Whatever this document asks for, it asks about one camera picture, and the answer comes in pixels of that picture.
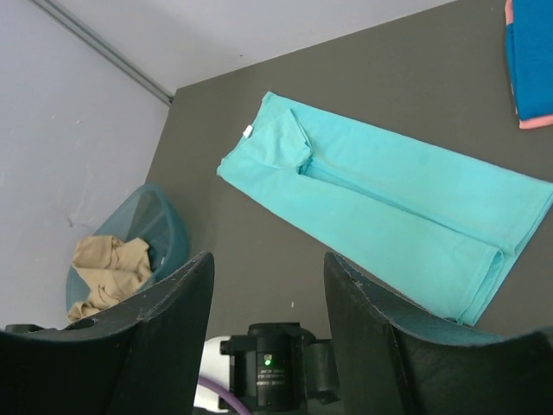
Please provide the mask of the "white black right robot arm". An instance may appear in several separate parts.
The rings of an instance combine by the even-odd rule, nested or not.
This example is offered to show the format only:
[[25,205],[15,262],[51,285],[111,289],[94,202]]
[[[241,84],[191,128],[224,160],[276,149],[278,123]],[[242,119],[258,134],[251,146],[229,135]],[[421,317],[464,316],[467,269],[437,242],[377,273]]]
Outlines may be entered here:
[[348,414],[549,414],[552,331],[503,338],[430,314],[324,258],[331,338],[259,323],[221,341],[227,386],[200,373],[214,283],[205,252],[161,282],[64,329],[1,333],[4,414],[189,414],[201,387],[234,414],[311,399]]

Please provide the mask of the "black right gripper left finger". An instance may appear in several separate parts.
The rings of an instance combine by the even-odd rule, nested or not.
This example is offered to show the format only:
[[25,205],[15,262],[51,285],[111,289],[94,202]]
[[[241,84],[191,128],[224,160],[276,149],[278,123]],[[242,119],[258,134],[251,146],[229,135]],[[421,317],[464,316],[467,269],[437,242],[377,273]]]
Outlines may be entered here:
[[213,298],[203,252],[64,329],[1,332],[3,414],[190,414]]

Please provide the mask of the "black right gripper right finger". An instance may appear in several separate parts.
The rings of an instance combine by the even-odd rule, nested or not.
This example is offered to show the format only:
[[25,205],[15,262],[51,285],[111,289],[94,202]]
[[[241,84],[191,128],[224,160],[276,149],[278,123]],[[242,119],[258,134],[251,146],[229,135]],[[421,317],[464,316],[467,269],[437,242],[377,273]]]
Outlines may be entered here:
[[324,284],[347,413],[551,413],[551,329],[504,337],[450,322],[332,252]]

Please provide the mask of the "teal green t shirt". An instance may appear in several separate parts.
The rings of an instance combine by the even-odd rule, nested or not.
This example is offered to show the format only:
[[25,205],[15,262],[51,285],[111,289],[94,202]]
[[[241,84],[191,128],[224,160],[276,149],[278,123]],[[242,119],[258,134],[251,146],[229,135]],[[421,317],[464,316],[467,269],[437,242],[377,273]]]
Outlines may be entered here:
[[218,175],[436,316],[475,325],[550,182],[267,93]]

